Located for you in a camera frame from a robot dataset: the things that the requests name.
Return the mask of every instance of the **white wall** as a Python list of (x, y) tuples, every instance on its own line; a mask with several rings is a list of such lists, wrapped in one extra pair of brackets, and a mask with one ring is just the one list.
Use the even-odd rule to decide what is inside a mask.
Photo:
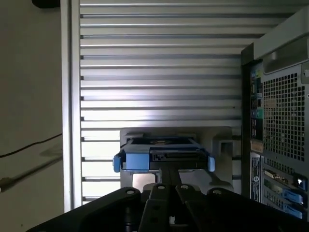
[[(60, 10), (0, 5), (0, 154), (61, 132)], [(52, 141), (0, 159), (0, 178), (49, 158)], [(62, 163), (0, 194), (0, 231), (23, 232), (63, 212)]]

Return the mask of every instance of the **black cable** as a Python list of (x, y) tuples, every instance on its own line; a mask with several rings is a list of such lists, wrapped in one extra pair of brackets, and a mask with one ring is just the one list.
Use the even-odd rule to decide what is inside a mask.
[(29, 148), (29, 147), (31, 147), (31, 146), (37, 145), (37, 144), (46, 143), (46, 142), (48, 142), (48, 141), (50, 141), (50, 140), (52, 140), (52, 139), (55, 139), (55, 138), (57, 138), (57, 137), (59, 137), (59, 136), (61, 136), (61, 135), (62, 135), (62, 133), (57, 134), (57, 135), (55, 135), (55, 136), (53, 136), (53, 137), (50, 137), (50, 138), (48, 138), (48, 139), (45, 139), (45, 140), (42, 140), (42, 141), (38, 141), (38, 142), (35, 142), (35, 143), (32, 143), (32, 144), (29, 144), (29, 145), (27, 145), (27, 146), (25, 146), (25, 147), (22, 147), (22, 148), (20, 148), (20, 149), (18, 149), (18, 150), (16, 150), (16, 151), (12, 151), (12, 152), (10, 152), (10, 153), (4, 154), (4, 155), (0, 155), (0, 158), (4, 158), (4, 157), (8, 157), (8, 156), (14, 155), (14, 154), (16, 154), (16, 153), (18, 153), (18, 152), (20, 152), (20, 151), (23, 151), (23, 150), (25, 150), (25, 149), (27, 149), (27, 148)]

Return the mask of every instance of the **blue drive tray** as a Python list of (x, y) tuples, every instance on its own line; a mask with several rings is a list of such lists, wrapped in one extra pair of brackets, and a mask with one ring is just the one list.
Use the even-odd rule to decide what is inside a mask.
[(113, 158), (115, 172), (145, 172), (162, 167), (215, 169), (214, 157), (188, 137), (142, 137), (129, 140)]

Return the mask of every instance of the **perforated metal panel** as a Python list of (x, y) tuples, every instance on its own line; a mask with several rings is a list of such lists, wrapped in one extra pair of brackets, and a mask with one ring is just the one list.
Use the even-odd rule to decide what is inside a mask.
[(265, 164), (271, 166), (271, 167), (274, 167), (278, 170), (281, 170), (285, 173), (288, 173), (288, 174), (293, 174), (295, 172), (295, 169), (294, 168), (291, 168), (285, 164), (282, 164), (280, 162), (277, 162), (277, 161), (274, 161), (272, 159), (268, 159), (268, 158), (264, 158), (264, 162)]
[(287, 73), (263, 83), (264, 148), (305, 161), (305, 87), (298, 73)]

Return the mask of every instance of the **label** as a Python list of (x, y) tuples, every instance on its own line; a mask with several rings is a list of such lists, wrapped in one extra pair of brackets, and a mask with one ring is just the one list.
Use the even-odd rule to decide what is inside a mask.
[(255, 153), (252, 153), (251, 156), (255, 156), (251, 157), (251, 199), (256, 202), (260, 202), (261, 158)]
[(259, 153), (263, 153), (263, 143), (259, 141), (251, 140), (251, 150)]
[(263, 74), (263, 71), (260, 69), (255, 70), (255, 76), (256, 78), (261, 78)]

